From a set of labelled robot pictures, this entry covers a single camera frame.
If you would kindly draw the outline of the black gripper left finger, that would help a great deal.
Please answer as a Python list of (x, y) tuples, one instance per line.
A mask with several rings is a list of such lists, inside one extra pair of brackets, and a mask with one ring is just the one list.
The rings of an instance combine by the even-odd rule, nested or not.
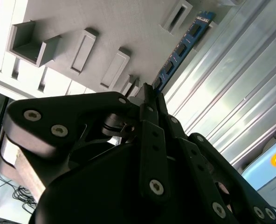
[(157, 96), (148, 84), (136, 105), (118, 92), (34, 98), (12, 103), (4, 140), (17, 148), (15, 169), (39, 201), (56, 178), (125, 144), (161, 144)]

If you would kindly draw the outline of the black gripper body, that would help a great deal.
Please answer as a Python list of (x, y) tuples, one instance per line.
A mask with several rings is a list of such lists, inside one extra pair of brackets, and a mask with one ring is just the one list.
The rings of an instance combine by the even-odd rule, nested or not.
[(210, 224), (189, 170), (161, 144), (125, 144), (56, 178), (32, 224)]

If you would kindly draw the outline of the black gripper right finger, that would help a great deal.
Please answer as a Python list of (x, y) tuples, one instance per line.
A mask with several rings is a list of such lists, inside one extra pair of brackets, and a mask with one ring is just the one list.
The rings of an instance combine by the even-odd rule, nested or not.
[(191, 197), (185, 210), (193, 224), (276, 224), (276, 212), (201, 134), (187, 136), (180, 122), (169, 115), (163, 94), (157, 96), (172, 157), (188, 175)]

